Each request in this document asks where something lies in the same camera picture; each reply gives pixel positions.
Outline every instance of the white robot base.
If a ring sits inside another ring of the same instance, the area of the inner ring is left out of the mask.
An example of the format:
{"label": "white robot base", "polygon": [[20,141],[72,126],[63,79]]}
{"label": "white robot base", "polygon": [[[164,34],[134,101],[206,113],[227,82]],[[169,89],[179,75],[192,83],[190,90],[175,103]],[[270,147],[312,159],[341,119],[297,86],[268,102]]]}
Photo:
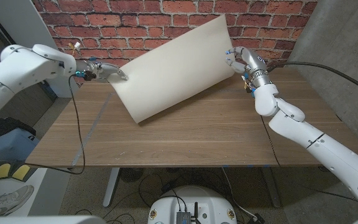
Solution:
{"label": "white robot base", "polygon": [[[175,193],[184,202],[176,198]],[[190,220],[195,218],[198,220],[195,223],[201,224],[237,223],[236,214],[229,201],[211,189],[196,185],[177,187],[163,194],[159,200],[153,203],[147,223],[190,224]]]}

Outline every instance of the gray wall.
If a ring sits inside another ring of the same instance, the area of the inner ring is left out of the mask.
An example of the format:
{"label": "gray wall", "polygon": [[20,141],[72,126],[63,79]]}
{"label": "gray wall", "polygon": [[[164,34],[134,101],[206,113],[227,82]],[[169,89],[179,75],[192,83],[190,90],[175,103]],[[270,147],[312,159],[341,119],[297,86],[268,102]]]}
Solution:
{"label": "gray wall", "polygon": [[[57,49],[47,26],[31,0],[0,0],[0,23],[13,40],[24,47],[44,44]],[[47,79],[58,97],[71,98],[68,77]],[[73,91],[78,87],[72,85]]]}
{"label": "gray wall", "polygon": [[[288,61],[321,63],[358,80],[358,1],[319,0]],[[292,66],[358,137],[358,86],[321,68]]]}

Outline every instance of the robot finger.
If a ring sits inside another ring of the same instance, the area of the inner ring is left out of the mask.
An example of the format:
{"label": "robot finger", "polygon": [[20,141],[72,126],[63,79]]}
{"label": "robot finger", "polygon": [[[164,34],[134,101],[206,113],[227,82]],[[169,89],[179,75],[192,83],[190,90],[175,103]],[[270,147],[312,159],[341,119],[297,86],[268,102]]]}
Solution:
{"label": "robot finger", "polygon": [[229,58],[226,58],[226,63],[230,65],[230,67],[236,72],[243,74],[245,70],[245,65],[241,64],[240,62],[233,61]]}

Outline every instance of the black cable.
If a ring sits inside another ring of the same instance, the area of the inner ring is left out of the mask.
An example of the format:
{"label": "black cable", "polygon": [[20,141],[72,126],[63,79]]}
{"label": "black cable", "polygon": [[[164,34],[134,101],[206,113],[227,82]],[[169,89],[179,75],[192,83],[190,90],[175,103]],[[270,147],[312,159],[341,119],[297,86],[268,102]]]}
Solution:
{"label": "black cable", "polygon": [[89,214],[92,215],[92,212],[90,212],[88,209],[81,209],[81,210],[77,211],[74,215],[76,215],[76,214],[78,214],[78,213],[80,213],[82,211],[89,212]]}
{"label": "black cable", "polygon": [[73,90],[71,89],[71,83],[70,83],[70,79],[72,77],[74,77],[74,76],[75,75],[71,75],[68,78],[68,87],[70,88],[71,97],[73,98],[75,114],[76,114],[76,117],[77,117],[78,136],[80,137],[80,143],[81,143],[81,149],[82,149],[83,166],[82,166],[81,171],[80,172],[72,172],[72,171],[69,171],[69,170],[63,170],[63,169],[50,167],[50,166],[45,166],[45,165],[40,165],[40,164],[32,164],[32,163],[28,163],[28,162],[25,162],[24,163],[25,165],[53,169],[53,170],[57,170],[57,171],[60,171],[60,172],[65,172],[67,174],[74,174],[74,175],[80,175],[80,174],[82,174],[84,172],[84,170],[85,170],[85,151],[84,151],[84,144],[82,142],[82,137],[81,137],[80,118],[78,116],[77,105],[75,104],[74,94],[73,94]]}
{"label": "black cable", "polygon": [[141,180],[141,182],[140,182],[140,184],[139,184],[139,186],[138,186],[138,193],[139,193],[139,196],[140,196],[140,198],[142,199],[143,203],[145,203],[149,208],[151,208],[151,205],[149,205],[149,204],[146,202],[146,200],[143,198],[143,195],[142,195],[142,193],[141,193],[140,188],[142,187],[143,181],[144,181],[145,179],[147,179],[148,177],[152,176],[152,175],[156,175],[157,177],[159,177],[159,178],[160,178],[160,181],[161,181],[161,186],[162,186],[162,187],[164,186],[164,184],[163,184],[163,182],[162,182],[162,178],[161,178],[161,176],[158,175],[158,174],[149,174],[149,175],[145,176],[145,177]]}
{"label": "black cable", "polygon": [[301,187],[304,187],[304,188],[306,188],[306,189],[309,189],[309,190],[313,190],[313,191],[315,191],[315,192],[320,192],[320,193],[323,193],[323,194],[333,195],[333,196],[337,196],[337,197],[341,197],[341,198],[344,198],[344,199],[349,199],[349,200],[358,202],[358,199],[346,197],[346,196],[339,195],[339,194],[334,194],[334,193],[331,193],[331,192],[325,192],[325,191],[322,191],[322,190],[312,189],[312,188],[310,188],[310,187],[307,187],[307,186],[304,186],[304,185],[301,185],[301,184],[297,184],[297,185],[299,185],[299,186],[301,186]]}
{"label": "black cable", "polygon": [[74,94],[73,94],[73,90],[71,89],[71,83],[70,83],[70,79],[71,79],[72,77],[74,77],[74,76],[75,76],[75,75],[70,75],[70,77],[68,77],[68,87],[69,87],[69,89],[70,89],[71,97],[73,98],[74,109],[75,109],[75,115],[76,115],[76,117],[77,117],[78,136],[80,137],[82,157],[83,157],[83,167],[82,167],[81,171],[80,171],[80,172],[72,172],[72,171],[68,171],[68,170],[57,169],[57,168],[50,167],[50,166],[44,166],[44,165],[39,165],[39,164],[31,164],[31,163],[25,163],[26,165],[29,165],[29,166],[37,166],[37,167],[43,167],[43,168],[49,168],[49,169],[54,169],[54,170],[66,172],[66,173],[68,173],[68,174],[75,174],[75,175],[80,175],[80,174],[82,174],[82,173],[84,172],[84,170],[85,170],[85,151],[84,151],[84,144],[83,144],[83,142],[82,142],[82,137],[81,137],[80,118],[79,118],[79,116],[78,116],[77,105],[76,105],[76,103],[75,103]]}
{"label": "black cable", "polygon": [[185,204],[185,212],[187,212],[187,206],[186,206],[186,203],[185,203],[185,201],[181,198],[181,197],[179,197],[179,196],[176,196],[176,195],[167,195],[167,196],[162,196],[162,197],[160,197],[159,199],[161,199],[161,198],[168,198],[168,197],[175,197],[175,198],[179,198],[184,204]]}
{"label": "black cable", "polygon": [[277,162],[278,166],[281,167],[280,162],[279,162],[278,159],[277,159],[276,152],[274,151],[274,146],[273,146],[272,139],[270,138],[269,132],[267,131],[264,118],[263,118],[262,116],[260,116],[260,118],[262,119],[262,124],[264,124],[264,128],[265,128],[265,131],[266,131],[268,140],[270,141],[270,146],[272,147],[274,158],[276,158],[276,162]]}
{"label": "black cable", "polygon": [[279,67],[279,66],[283,66],[283,65],[308,65],[308,66],[314,66],[314,67],[319,67],[319,68],[323,68],[323,69],[326,69],[326,70],[329,70],[330,72],[333,72],[337,75],[339,75],[340,77],[343,77],[347,80],[349,80],[350,82],[356,84],[358,86],[358,81],[355,80],[354,78],[351,78],[347,75],[345,75],[344,73],[336,70],[336,69],[333,69],[331,67],[328,67],[328,66],[325,66],[325,65],[320,65],[320,64],[317,64],[317,63],[309,63],[309,62],[284,62],[284,63],[280,63],[280,64],[277,64],[277,65],[274,65],[270,68],[267,69],[268,72],[271,72],[273,71],[275,68]]}
{"label": "black cable", "polygon": [[124,215],[128,215],[128,216],[130,216],[130,218],[132,219],[132,221],[134,222],[134,224],[135,224],[135,218],[132,216],[132,215],[130,215],[129,213],[124,213],[124,214],[121,214],[121,215],[119,215],[116,219],[114,219],[114,220],[110,220],[110,221],[107,221],[106,223],[109,223],[109,222],[112,222],[112,223],[114,223],[114,222],[119,222],[119,223],[121,223],[120,221],[118,221],[117,219],[118,218],[120,218],[120,217],[123,217]]}
{"label": "black cable", "polygon": [[129,196],[132,196],[134,194],[137,194],[137,192],[133,192],[129,195],[126,195],[125,197],[123,197],[120,201],[117,202],[117,204],[115,206],[113,206],[113,208],[107,213],[105,214],[105,216],[103,217],[103,219],[105,219],[125,198],[128,198]]}
{"label": "black cable", "polygon": [[[174,193],[176,196],[178,196],[174,189],[172,189],[172,191],[173,191],[173,193]],[[179,212],[181,212],[180,203],[179,203],[179,198],[177,198],[177,200],[178,200],[178,205],[179,205]]]}

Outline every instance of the brick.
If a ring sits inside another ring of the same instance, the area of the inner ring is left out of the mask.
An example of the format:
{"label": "brick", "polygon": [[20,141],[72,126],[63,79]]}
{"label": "brick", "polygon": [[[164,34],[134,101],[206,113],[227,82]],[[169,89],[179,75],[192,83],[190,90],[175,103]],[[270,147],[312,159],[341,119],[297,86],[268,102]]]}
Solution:
{"label": "brick", "polygon": [[[72,49],[62,49],[62,52],[69,54],[69,55],[73,55],[73,50]],[[77,51],[74,51],[74,58],[81,58],[80,54]]]}
{"label": "brick", "polygon": [[119,27],[117,34],[121,37],[146,37],[147,32],[144,27]]}
{"label": "brick", "polygon": [[82,26],[89,24],[89,22],[86,20],[85,15],[70,15],[70,17],[73,20],[74,25]]}
{"label": "brick", "polygon": [[161,45],[167,43],[168,39],[146,39],[144,40],[144,47],[154,49],[156,47],[160,47]]}
{"label": "brick", "polygon": [[55,32],[59,37],[71,37],[67,27],[55,27]]}
{"label": "brick", "polygon": [[113,65],[117,65],[118,67],[124,66],[129,62],[128,59],[103,59],[102,62],[111,63]]}
{"label": "brick", "polygon": [[247,12],[246,1],[216,1],[215,12]]}
{"label": "brick", "polygon": [[147,52],[148,50],[122,50],[124,58],[136,58]]}
{"label": "brick", "polygon": [[237,19],[237,25],[245,26],[267,26],[269,24],[270,15],[245,14],[240,15]]}
{"label": "brick", "polygon": [[295,46],[295,41],[278,40],[275,49],[292,50],[293,46]]}
{"label": "brick", "polygon": [[125,39],[101,39],[101,47],[117,47],[117,48],[126,48],[127,42]]}
{"label": "brick", "polygon": [[92,6],[95,12],[109,12],[109,6],[105,0],[92,0]]}
{"label": "brick", "polygon": [[260,40],[258,39],[233,39],[233,47],[248,47],[248,48],[258,48]]}
{"label": "brick", "polygon": [[171,16],[168,15],[140,15],[139,25],[168,26],[171,25]]}
{"label": "brick", "polygon": [[149,36],[150,37],[161,37],[162,36],[162,28],[149,27]]}
{"label": "brick", "polygon": [[212,12],[214,2],[210,1],[199,1],[198,2],[198,12]]}
{"label": "brick", "polygon": [[236,24],[236,16],[235,15],[226,15],[226,24],[228,26],[234,26],[234,24]]}
{"label": "brick", "polygon": [[227,28],[231,37],[239,37],[242,34],[242,27],[229,27]]}
{"label": "brick", "polygon": [[301,35],[303,29],[296,29],[293,33],[292,33],[292,36],[291,38],[292,39],[297,39],[299,37],[299,35]]}
{"label": "brick", "polygon": [[44,9],[47,12],[60,12],[57,4],[52,1],[42,1],[42,5],[44,5]]}
{"label": "brick", "polygon": [[42,14],[41,16],[47,25],[73,25],[73,20],[68,14],[53,13]]}
{"label": "brick", "polygon": [[106,58],[109,57],[109,53],[104,49],[82,49],[81,55],[84,58],[97,57],[97,58]]}
{"label": "brick", "polygon": [[95,27],[70,27],[74,37],[100,37],[100,31]]}
{"label": "brick", "polygon": [[137,26],[136,16],[122,16],[124,26]]}
{"label": "brick", "polygon": [[257,1],[257,2],[253,2],[250,6],[249,6],[249,12],[264,12],[266,8],[266,2],[265,1]]}
{"label": "brick", "polygon": [[99,47],[95,39],[83,39],[82,43],[84,43],[84,47]]}
{"label": "brick", "polygon": [[116,37],[116,28],[114,27],[105,27],[101,29],[103,37]]}
{"label": "brick", "polygon": [[118,15],[89,14],[88,19],[91,25],[118,26],[121,24]]}
{"label": "brick", "polygon": [[287,25],[287,16],[273,16],[272,24],[273,27],[285,27]]}
{"label": "brick", "polygon": [[256,52],[262,58],[268,58],[268,59],[280,58],[281,55],[282,55],[282,52],[276,52],[276,51],[273,51],[273,50],[256,50]]}
{"label": "brick", "polygon": [[174,15],[173,25],[174,26],[187,26],[188,18],[187,15]]}
{"label": "brick", "polygon": [[246,27],[242,33],[244,37],[256,37],[259,28]]}
{"label": "brick", "polygon": [[136,48],[140,48],[140,49],[144,48],[143,39],[129,39],[128,44],[130,47],[135,48],[135,49]]}
{"label": "brick", "polygon": [[161,12],[159,1],[144,1],[144,9],[146,12]]}
{"label": "brick", "polygon": [[164,12],[196,12],[193,1],[163,1],[162,9]]}
{"label": "brick", "polygon": [[44,7],[41,5],[39,0],[32,0],[32,4],[35,6],[38,12],[44,12]]}
{"label": "brick", "polygon": [[287,27],[305,27],[309,18],[309,16],[291,16]]}
{"label": "brick", "polygon": [[122,57],[122,50],[120,49],[109,49],[109,53],[112,58]]}
{"label": "brick", "polygon": [[50,33],[50,35],[51,35],[52,37],[56,37],[56,36],[57,36],[56,32],[52,29],[52,27],[48,27],[48,31],[49,31],[49,33]]}
{"label": "brick", "polygon": [[189,17],[189,25],[197,25],[200,26],[206,22],[209,22],[215,18],[217,18],[218,16],[216,15],[191,15]]}
{"label": "brick", "polygon": [[273,49],[276,46],[276,42],[274,40],[264,40],[262,42],[261,47]]}
{"label": "brick", "polygon": [[164,28],[165,37],[179,37],[180,35],[190,31],[189,27],[166,27]]}
{"label": "brick", "polygon": [[266,12],[276,14],[296,14],[300,12],[302,4],[303,3],[299,1],[269,1],[266,6]]}
{"label": "brick", "polygon": [[144,12],[142,1],[110,1],[112,12]]}
{"label": "brick", "polygon": [[289,38],[291,29],[269,29],[261,28],[259,37]]}
{"label": "brick", "polygon": [[55,41],[57,47],[63,47],[63,48],[68,48],[69,43],[72,44],[75,44],[77,42],[81,43],[81,41],[77,38],[53,38],[53,40]]}
{"label": "brick", "polygon": [[303,14],[309,14],[310,15],[314,11],[316,6],[317,6],[317,2],[308,2],[308,3],[305,4],[305,6],[303,6],[301,12]]}
{"label": "brick", "polygon": [[283,55],[281,55],[281,58],[288,59],[291,55],[291,52],[284,52]]}
{"label": "brick", "polygon": [[58,0],[62,12],[91,12],[89,0]]}

